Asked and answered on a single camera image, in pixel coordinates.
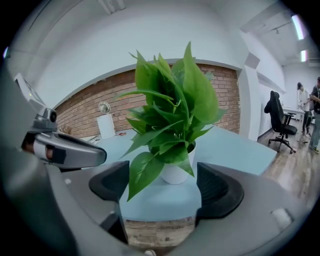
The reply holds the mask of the light blue table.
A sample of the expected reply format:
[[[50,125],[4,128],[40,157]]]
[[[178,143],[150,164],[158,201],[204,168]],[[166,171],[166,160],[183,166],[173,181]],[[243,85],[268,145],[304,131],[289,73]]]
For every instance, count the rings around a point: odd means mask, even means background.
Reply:
[[[107,152],[106,165],[118,161],[132,161],[138,154],[148,151],[140,147],[128,155],[132,145],[133,130],[126,135],[102,139],[98,147]],[[210,163],[242,172],[261,175],[271,164],[276,151],[237,133],[214,126],[196,140],[193,172],[197,173],[197,163]],[[120,211],[125,220],[157,222],[172,221],[192,217],[201,207],[201,193],[197,187],[197,177],[189,176],[181,184],[168,184],[160,176],[150,185],[128,200],[126,188],[119,200]]]

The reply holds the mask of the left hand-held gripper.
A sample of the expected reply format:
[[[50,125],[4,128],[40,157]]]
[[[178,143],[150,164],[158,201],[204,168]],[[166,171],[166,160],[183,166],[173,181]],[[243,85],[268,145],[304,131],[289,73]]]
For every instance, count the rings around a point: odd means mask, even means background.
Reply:
[[[1,256],[77,256],[43,162],[59,168],[103,164],[107,152],[60,132],[35,135],[22,150],[35,111],[8,72],[1,73]]]

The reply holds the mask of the grey square wall box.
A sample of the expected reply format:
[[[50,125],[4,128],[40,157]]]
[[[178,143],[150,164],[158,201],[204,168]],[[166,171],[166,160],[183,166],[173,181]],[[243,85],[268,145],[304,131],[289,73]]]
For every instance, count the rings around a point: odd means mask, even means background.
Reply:
[[[256,69],[260,63],[260,59],[252,54],[251,52],[248,53],[244,64],[252,69]]]

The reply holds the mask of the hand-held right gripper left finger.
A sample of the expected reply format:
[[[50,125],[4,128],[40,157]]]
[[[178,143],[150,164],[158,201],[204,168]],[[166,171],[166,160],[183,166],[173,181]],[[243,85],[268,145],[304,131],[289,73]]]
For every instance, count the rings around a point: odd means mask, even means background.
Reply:
[[[62,177],[71,195],[98,226],[127,244],[120,199],[129,183],[129,161],[66,171]]]

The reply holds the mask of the green potted plant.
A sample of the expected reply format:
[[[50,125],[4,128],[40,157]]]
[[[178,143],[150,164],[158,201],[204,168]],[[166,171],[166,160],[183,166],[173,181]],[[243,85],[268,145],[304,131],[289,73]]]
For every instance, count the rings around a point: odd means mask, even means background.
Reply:
[[[161,56],[153,62],[135,55],[134,94],[146,103],[129,109],[128,123],[135,131],[127,152],[147,147],[129,166],[128,199],[149,186],[168,166],[187,176],[194,172],[189,153],[225,114],[212,86],[211,72],[202,72],[187,45],[183,58],[173,65]]]

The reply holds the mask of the white desk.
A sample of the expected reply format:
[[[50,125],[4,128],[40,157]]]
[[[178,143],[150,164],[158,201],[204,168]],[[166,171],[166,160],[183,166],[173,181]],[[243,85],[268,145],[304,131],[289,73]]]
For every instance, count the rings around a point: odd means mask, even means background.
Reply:
[[[287,106],[283,106],[282,109],[285,113],[293,115],[292,119],[295,119],[296,121],[299,121],[300,123],[303,122],[304,115],[305,115],[305,112],[303,110],[294,109],[294,108],[287,107]]]

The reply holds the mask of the black office chair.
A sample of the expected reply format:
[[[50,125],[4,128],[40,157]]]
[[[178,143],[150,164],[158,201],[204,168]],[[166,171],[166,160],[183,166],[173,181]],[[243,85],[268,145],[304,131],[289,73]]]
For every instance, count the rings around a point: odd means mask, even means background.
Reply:
[[[270,115],[271,127],[274,132],[279,133],[278,137],[268,140],[268,145],[271,142],[279,142],[278,153],[280,152],[281,145],[286,145],[290,149],[290,154],[296,153],[297,150],[292,148],[287,140],[289,136],[295,136],[298,131],[295,126],[290,125],[290,121],[294,115],[284,113],[278,92],[270,91],[270,98],[264,108],[264,113]]]

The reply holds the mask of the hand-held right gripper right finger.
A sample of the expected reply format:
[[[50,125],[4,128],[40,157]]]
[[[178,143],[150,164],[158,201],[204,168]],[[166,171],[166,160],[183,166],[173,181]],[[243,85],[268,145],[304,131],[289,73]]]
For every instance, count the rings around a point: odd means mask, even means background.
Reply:
[[[196,182],[159,196],[163,220],[195,219],[169,256],[273,256],[307,217],[306,205],[269,178],[207,162],[196,167]]]

